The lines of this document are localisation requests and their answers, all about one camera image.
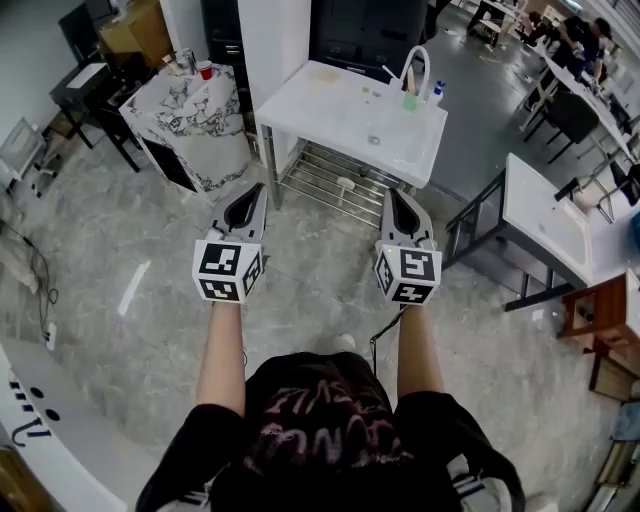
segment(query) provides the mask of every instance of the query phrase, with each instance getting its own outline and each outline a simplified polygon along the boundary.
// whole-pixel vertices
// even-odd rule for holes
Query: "black cable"
[[[44,255],[40,252],[40,250],[22,233],[19,233],[16,229],[11,227],[4,221],[0,221],[0,225],[9,228],[16,235],[24,240],[24,242],[33,249],[31,254],[31,270],[36,276],[38,280],[38,314],[40,316],[40,331],[42,335],[48,339],[49,332],[45,329],[45,325],[47,323],[47,319],[49,317],[49,304],[53,305],[58,302],[59,292],[57,288],[49,288],[49,284],[51,282],[51,276],[49,274],[49,265],[47,264],[47,260]],[[38,275],[38,270],[36,268],[37,259],[36,256],[40,257],[42,264],[44,266],[45,275],[44,278]]]
[[[389,329],[391,329],[394,325],[396,325],[398,323],[398,321],[400,320],[400,318],[402,317],[402,314],[404,313],[404,311],[407,309],[407,305],[403,304],[402,306],[400,306],[400,311],[398,311],[398,314],[396,316],[393,317],[393,320],[391,320],[391,322],[389,322],[379,333],[375,334],[370,340],[369,340],[369,345],[371,345],[371,358],[373,359],[373,374],[374,375],[378,375],[378,350],[377,350],[377,341],[378,338],[380,338],[380,336],[382,336],[385,332],[387,332]]]

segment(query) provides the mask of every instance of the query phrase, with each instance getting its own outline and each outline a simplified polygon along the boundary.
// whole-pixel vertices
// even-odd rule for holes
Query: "gray floor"
[[[460,30],[460,14],[444,14],[442,24]],[[508,151],[531,163],[546,157],[542,135],[527,148],[508,120],[523,91],[515,75],[443,31],[428,48],[434,78],[449,83],[436,182],[470,198]],[[136,175],[107,139],[93,151],[74,140],[54,185],[24,206],[23,227],[60,291],[56,357],[96,407],[160,457],[193,400],[210,307],[191,281],[191,255],[211,219],[208,207],[137,158],[144,168]],[[577,164],[567,154],[545,172],[560,179],[570,166]],[[442,243],[443,221],[460,204],[433,186],[418,197]],[[269,213],[267,271],[243,312],[247,376],[271,356],[312,348],[323,334],[349,332],[369,357],[368,339],[395,313],[371,270],[375,230],[310,201],[286,193],[282,209]],[[123,292],[146,262],[120,315]],[[0,276],[2,334],[38,339],[37,301]],[[446,385],[514,462],[528,495],[548,492],[561,510],[579,510],[606,456],[618,404],[587,390],[592,357],[555,339],[557,304],[534,321],[531,309],[503,313],[511,298],[462,265],[444,274],[429,310]],[[396,350],[395,331],[380,339],[379,376],[393,402]]]
[[[594,150],[580,160],[576,158],[591,146],[588,139],[573,145],[551,165],[547,162],[568,142],[564,135],[547,146],[555,130],[545,123],[524,143],[525,134],[517,127],[527,113],[513,113],[533,87],[522,77],[535,75],[542,69],[542,61],[533,52],[523,51],[523,45],[514,39],[505,50],[498,48],[493,54],[477,39],[467,38],[461,43],[470,18],[458,8],[446,8],[438,19],[438,35],[427,44],[430,81],[447,83],[440,105],[449,112],[432,181],[473,199],[504,168],[508,153],[525,160],[557,186],[576,175],[589,174],[602,157]],[[453,35],[445,33],[444,28]]]

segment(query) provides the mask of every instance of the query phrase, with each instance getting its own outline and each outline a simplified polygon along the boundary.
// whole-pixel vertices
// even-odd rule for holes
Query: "fiducial marker cube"
[[[425,304],[440,286],[442,253],[382,244],[375,271],[388,301]]]
[[[196,240],[191,275],[204,300],[244,304],[262,271],[260,244]]]

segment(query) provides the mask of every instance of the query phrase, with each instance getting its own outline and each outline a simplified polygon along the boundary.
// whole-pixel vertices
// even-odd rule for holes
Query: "black cabinet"
[[[253,111],[237,0],[200,0],[209,59],[233,66],[243,113]]]
[[[389,81],[420,41],[428,0],[313,0],[309,57]]]

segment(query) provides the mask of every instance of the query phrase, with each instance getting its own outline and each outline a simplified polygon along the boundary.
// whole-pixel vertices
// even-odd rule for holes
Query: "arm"
[[[416,391],[444,392],[431,320],[422,306],[408,306],[400,321],[398,400]]]
[[[212,308],[196,404],[220,405],[244,418],[244,355],[239,304],[217,302]]]

